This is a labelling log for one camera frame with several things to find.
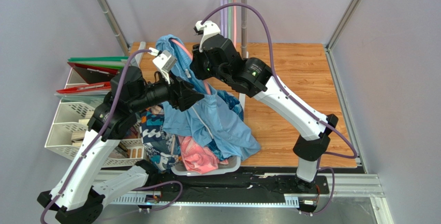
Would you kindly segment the light blue shorts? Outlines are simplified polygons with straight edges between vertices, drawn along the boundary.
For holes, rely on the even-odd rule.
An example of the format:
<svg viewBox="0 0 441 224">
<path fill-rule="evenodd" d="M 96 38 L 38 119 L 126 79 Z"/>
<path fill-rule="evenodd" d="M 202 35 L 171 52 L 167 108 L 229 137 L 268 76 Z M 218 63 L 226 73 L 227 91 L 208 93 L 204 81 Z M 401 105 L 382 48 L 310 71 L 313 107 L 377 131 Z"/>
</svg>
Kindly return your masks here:
<svg viewBox="0 0 441 224">
<path fill-rule="evenodd" d="M 241 160 L 246 160 L 256 154 L 261 146 L 253 137 L 251 129 L 243 122 L 242 116 L 230 109 L 215 88 L 210 87 L 210 93 L 207 94 L 203 81 L 197 79 L 190 69 L 192 61 L 179 47 L 181 44 L 178 37 L 165 35 L 157 40 L 155 47 L 177 58 L 172 73 L 193 84 L 204 98 L 186 111 L 175 109 L 170 103 L 164 102 L 164 131 L 191 136 L 200 146 L 214 142 L 225 158 L 239 156 Z"/>
</svg>

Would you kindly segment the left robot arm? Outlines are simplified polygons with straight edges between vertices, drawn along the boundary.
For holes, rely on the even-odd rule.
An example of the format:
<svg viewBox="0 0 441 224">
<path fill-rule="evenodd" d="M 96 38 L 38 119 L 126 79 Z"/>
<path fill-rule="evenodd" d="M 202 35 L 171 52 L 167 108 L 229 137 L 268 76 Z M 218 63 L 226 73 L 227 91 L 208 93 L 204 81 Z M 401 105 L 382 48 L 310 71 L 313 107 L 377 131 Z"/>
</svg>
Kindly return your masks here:
<svg viewBox="0 0 441 224">
<path fill-rule="evenodd" d="M 149 83 L 135 66 L 121 69 L 111 79 L 110 87 L 89 120 L 67 172 L 52 190 L 38 196 L 44 211 L 54 211 L 59 223 L 93 223 L 116 198 L 148 182 L 153 166 L 140 160 L 117 177 L 95 184 L 104 162 L 137 123 L 139 112 L 163 102 L 185 111 L 204 97 L 191 83 L 172 73 Z"/>
</svg>

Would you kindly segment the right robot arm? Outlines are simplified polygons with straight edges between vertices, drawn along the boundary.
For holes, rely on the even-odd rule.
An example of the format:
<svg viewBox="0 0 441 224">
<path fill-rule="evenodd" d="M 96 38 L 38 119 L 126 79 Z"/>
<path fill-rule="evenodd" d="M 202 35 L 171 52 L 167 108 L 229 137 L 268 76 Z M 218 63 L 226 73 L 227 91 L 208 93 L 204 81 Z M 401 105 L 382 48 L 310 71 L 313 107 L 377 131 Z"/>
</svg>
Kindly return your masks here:
<svg viewBox="0 0 441 224">
<path fill-rule="evenodd" d="M 270 66 L 255 57 L 242 58 L 233 42 L 220 34 L 193 45 L 192 54 L 190 68 L 197 79 L 216 78 L 237 93 L 264 103 L 294 126 L 299 132 L 293 147 L 299 158 L 297 178 L 314 182 L 338 117 L 315 111 L 273 76 Z"/>
</svg>

